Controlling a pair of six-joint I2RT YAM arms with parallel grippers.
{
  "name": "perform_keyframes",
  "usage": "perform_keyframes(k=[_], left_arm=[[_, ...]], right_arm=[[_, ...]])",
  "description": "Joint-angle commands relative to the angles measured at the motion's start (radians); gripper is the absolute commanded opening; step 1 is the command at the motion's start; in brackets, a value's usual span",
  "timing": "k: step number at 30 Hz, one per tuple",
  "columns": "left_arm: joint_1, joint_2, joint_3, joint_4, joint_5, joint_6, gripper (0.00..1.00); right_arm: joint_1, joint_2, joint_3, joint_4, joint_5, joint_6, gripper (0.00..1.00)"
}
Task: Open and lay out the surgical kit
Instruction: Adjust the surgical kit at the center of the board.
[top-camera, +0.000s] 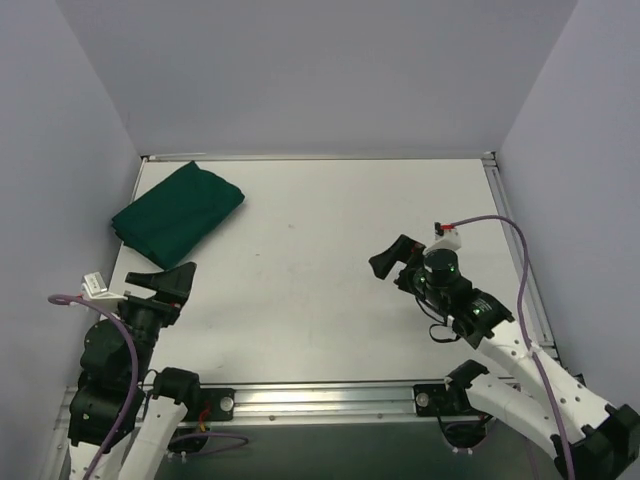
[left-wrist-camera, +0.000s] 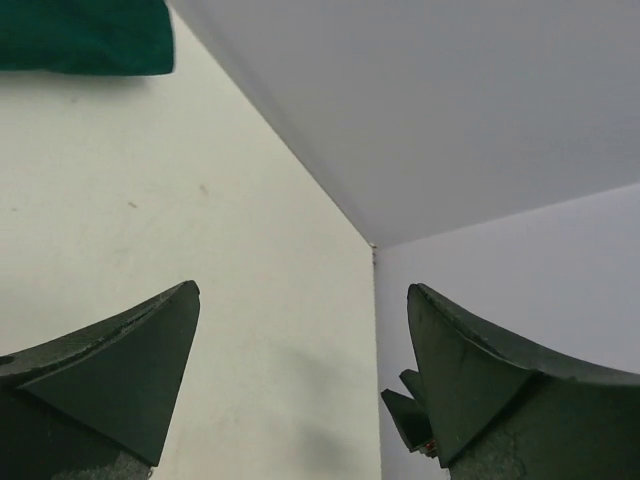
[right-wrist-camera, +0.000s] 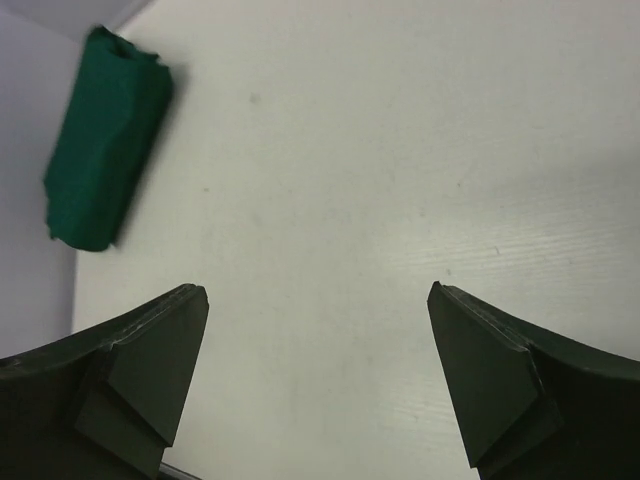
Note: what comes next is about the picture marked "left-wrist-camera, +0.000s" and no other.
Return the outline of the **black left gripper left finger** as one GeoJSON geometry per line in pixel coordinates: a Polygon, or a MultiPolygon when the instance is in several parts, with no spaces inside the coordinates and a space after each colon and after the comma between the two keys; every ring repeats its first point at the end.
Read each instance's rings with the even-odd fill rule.
{"type": "Polygon", "coordinates": [[[4,479],[148,479],[200,313],[179,283],[105,320],[1,358],[4,479]]]}

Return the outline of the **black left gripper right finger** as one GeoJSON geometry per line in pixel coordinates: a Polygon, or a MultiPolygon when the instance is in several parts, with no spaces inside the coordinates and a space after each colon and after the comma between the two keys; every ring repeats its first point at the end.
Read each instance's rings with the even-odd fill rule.
{"type": "Polygon", "coordinates": [[[407,294],[440,464],[455,479],[635,479],[639,377],[556,352],[435,290],[407,294]]]}

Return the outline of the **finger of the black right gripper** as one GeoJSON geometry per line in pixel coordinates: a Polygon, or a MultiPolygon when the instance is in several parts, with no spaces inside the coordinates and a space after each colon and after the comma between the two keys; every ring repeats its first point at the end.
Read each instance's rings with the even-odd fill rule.
{"type": "Polygon", "coordinates": [[[432,453],[432,426],[426,411],[426,400],[420,374],[406,369],[399,376],[409,396],[385,389],[381,399],[406,448],[421,454],[432,453]]]}

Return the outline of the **green surgical cloth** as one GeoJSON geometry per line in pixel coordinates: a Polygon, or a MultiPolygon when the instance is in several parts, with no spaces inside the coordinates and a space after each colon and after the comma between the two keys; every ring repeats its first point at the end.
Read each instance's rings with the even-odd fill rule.
{"type": "Polygon", "coordinates": [[[158,0],[1,3],[1,70],[141,77],[174,71],[167,4],[158,0]]]}

